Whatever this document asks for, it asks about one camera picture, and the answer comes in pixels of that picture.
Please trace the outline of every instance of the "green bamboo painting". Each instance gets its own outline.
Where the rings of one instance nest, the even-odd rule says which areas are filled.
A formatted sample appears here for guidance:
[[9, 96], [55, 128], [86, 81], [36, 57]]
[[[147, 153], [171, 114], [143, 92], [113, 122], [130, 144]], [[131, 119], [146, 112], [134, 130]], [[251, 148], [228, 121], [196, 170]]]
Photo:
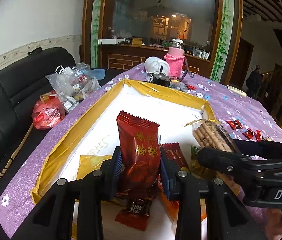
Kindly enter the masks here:
[[98, 67], [97, 63], [99, 46], [100, 8], [101, 0], [94, 0], [91, 20], [91, 68]]
[[228, 43], [229, 36], [228, 31], [232, 31], [233, 26], [233, 11], [230, 9], [230, 3], [233, 0], [223, 0], [223, 13], [222, 13], [222, 26], [220, 31], [220, 39], [218, 44], [218, 50], [215, 57], [215, 62], [213, 65], [213, 70], [211, 74], [211, 80], [219, 82], [221, 71], [223, 71], [225, 60], [228, 54]]

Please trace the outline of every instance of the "glass window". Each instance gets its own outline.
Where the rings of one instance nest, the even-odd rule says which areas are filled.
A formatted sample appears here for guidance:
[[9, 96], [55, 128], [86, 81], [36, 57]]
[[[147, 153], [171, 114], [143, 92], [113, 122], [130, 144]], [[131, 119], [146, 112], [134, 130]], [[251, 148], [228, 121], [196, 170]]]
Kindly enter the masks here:
[[214, 8], [215, 0], [115, 0], [112, 34], [146, 44], [177, 38], [211, 51]]

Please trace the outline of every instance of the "table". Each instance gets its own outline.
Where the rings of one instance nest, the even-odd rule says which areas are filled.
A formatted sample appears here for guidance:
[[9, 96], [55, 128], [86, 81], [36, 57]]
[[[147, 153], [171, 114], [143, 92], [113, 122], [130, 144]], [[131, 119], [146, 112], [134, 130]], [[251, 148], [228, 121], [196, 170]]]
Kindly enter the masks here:
[[[122, 79], [146, 81], [144, 64], [116, 76], [102, 88], [81, 102], [64, 120], [51, 129], [27, 161], [16, 173], [0, 198], [0, 223], [8, 237], [12, 237], [34, 207], [30, 190], [34, 187], [45, 158], [68, 129], [87, 111], [102, 95], [111, 90]], [[227, 87], [210, 81], [202, 76], [194, 78], [186, 76], [184, 83], [195, 86], [195, 91], [189, 94], [209, 101], [217, 120], [224, 124], [231, 137], [247, 140], [242, 134], [245, 129], [260, 130], [263, 135], [277, 142], [282, 142], [282, 130], [267, 113], [260, 102], [251, 98], [243, 98], [230, 91]], [[239, 119], [244, 129], [233, 131], [228, 120]]]

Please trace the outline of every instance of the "leather couch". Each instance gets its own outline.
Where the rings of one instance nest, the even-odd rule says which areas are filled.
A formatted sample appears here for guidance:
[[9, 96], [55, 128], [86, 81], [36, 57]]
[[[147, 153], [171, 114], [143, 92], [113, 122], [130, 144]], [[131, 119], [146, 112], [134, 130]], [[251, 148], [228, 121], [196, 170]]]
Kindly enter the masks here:
[[[74, 66], [71, 54], [63, 48], [37, 50], [0, 71], [0, 172], [20, 145], [32, 123], [32, 110], [40, 95], [52, 90], [45, 75], [57, 66]], [[106, 70], [100, 85], [123, 71]], [[43, 140], [48, 130], [32, 129], [17, 157], [0, 179], [0, 196], [21, 165]], [[0, 226], [0, 240], [8, 239]]]

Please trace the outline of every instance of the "brick pattern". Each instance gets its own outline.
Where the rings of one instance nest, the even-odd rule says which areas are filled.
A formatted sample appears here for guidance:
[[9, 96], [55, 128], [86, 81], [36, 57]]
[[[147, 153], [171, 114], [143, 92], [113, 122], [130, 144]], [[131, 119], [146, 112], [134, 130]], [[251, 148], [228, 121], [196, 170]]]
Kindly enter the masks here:
[[[147, 58], [121, 55], [121, 54], [109, 54], [109, 68], [129, 70], [140, 63], [144, 63]], [[199, 69], [197, 67], [189, 66], [190, 72], [198, 74]]]

